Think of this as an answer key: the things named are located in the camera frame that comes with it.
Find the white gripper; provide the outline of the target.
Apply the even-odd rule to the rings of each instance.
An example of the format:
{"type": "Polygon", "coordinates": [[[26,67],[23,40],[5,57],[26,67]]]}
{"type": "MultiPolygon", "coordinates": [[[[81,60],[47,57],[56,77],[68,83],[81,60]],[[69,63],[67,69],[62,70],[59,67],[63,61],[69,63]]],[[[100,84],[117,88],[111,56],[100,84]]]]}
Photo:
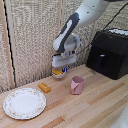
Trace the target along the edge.
{"type": "MultiPolygon", "coordinates": [[[[71,63],[75,63],[77,59],[76,51],[68,51],[64,53],[64,56],[61,54],[55,54],[52,56],[52,66],[53,67],[61,67],[65,65],[69,65],[71,63]]],[[[62,68],[62,72],[67,72],[67,67],[62,68]]]]}

